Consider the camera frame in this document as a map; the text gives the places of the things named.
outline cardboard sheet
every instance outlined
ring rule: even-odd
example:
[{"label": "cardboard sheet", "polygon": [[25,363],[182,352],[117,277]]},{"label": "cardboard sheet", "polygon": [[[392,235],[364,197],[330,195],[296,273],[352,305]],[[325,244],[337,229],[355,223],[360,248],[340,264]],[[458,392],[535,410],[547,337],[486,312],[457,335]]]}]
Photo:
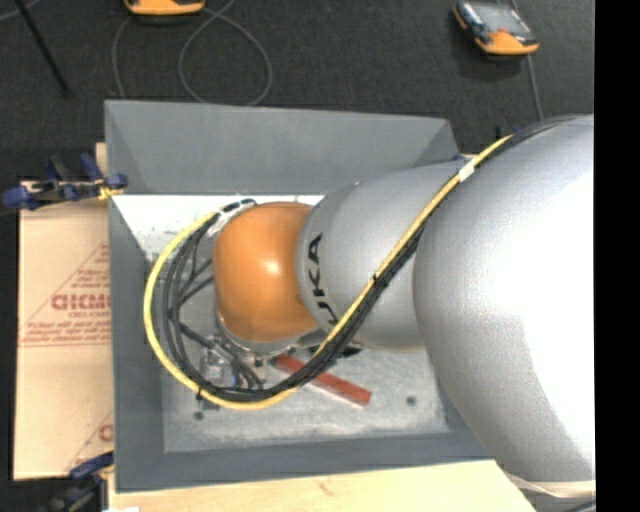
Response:
[{"label": "cardboard sheet", "polygon": [[113,448],[106,203],[20,215],[13,475],[65,476]]}]

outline black carpet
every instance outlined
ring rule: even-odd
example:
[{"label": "black carpet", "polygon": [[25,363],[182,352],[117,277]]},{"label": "black carpet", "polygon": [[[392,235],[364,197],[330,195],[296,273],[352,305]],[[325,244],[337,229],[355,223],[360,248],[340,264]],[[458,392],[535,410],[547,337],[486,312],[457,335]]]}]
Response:
[{"label": "black carpet", "polygon": [[[536,121],[526,61],[490,63],[463,36],[452,0],[239,0],[228,16],[248,29],[273,63],[263,105],[431,115],[448,119],[463,152],[496,132]],[[221,1],[209,7],[220,8]],[[541,41],[532,58],[545,117],[594,109],[595,3],[520,0]],[[37,176],[53,153],[74,162],[104,137],[102,102],[119,96],[112,40],[127,13],[121,0],[41,0],[34,21],[70,84],[65,98],[35,39],[0,0],[0,190]],[[176,72],[185,41],[208,15],[172,26],[131,20],[119,68],[132,98],[191,101]],[[208,101],[242,104],[266,79],[261,55],[235,28],[216,21],[194,41],[185,73]],[[31,510],[65,482],[9,482],[15,391],[16,226],[0,217],[0,511]]]}]

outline clamp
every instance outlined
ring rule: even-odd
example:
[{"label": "clamp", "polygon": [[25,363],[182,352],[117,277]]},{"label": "clamp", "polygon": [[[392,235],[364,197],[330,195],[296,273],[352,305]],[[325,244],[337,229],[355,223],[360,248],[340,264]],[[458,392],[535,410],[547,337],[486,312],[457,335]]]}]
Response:
[{"label": "clamp", "polygon": [[53,155],[44,169],[45,179],[29,185],[17,185],[2,193],[7,208],[35,210],[42,206],[66,201],[98,197],[106,199],[121,192],[129,180],[124,174],[104,176],[89,153],[80,155],[82,181],[71,181],[72,174],[58,155]]}]

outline orange dome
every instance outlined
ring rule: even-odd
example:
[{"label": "orange dome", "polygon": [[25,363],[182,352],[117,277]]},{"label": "orange dome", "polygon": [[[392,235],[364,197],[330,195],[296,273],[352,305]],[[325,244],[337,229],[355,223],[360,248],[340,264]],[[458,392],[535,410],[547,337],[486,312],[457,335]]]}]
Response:
[{"label": "orange dome", "polygon": [[231,219],[218,235],[216,306],[220,321],[237,338],[268,343],[315,327],[295,276],[298,234],[310,211],[300,203],[262,204]]}]

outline red object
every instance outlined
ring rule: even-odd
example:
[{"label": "red object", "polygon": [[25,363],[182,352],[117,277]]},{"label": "red object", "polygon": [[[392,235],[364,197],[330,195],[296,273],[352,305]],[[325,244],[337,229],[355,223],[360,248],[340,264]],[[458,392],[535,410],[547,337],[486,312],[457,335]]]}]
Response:
[{"label": "red object", "polygon": [[[282,354],[275,360],[275,367],[279,370],[294,373],[304,366],[304,363],[295,357]],[[368,391],[360,386],[356,386],[349,381],[331,375],[327,372],[322,372],[311,384],[315,384],[331,393],[338,395],[350,402],[358,405],[367,405],[371,400],[371,391]]]}]

